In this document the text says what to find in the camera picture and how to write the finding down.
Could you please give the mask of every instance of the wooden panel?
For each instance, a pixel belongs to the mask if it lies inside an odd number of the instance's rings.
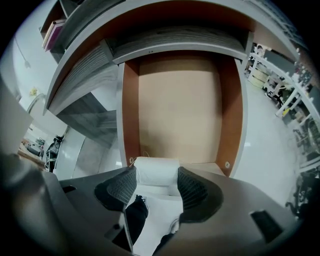
[[[215,162],[222,118],[214,60],[198,51],[144,58],[139,77],[142,152],[184,163]]]
[[[45,170],[45,162],[38,159],[36,155],[30,153],[29,151],[23,152],[21,149],[19,149],[18,155],[35,163],[40,171]]]
[[[243,122],[242,90],[238,69],[232,57],[221,56],[217,61],[222,98],[222,127],[215,163],[229,177],[237,157]]]
[[[128,61],[124,64],[122,86],[122,125],[125,158],[141,156],[139,137],[139,64]]]

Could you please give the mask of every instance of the black mesh padding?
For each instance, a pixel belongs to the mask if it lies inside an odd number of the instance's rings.
[[[127,205],[137,187],[136,172],[136,170],[133,170],[109,184],[106,189],[107,192]]]
[[[221,207],[224,197],[215,183],[179,167],[178,190],[182,197],[183,213],[180,223],[204,222]]]
[[[98,184],[94,189],[96,199],[108,210],[123,212],[137,187],[137,170],[126,171]]]
[[[183,211],[201,204],[208,196],[206,187],[182,170],[178,171],[178,189],[182,197]]]

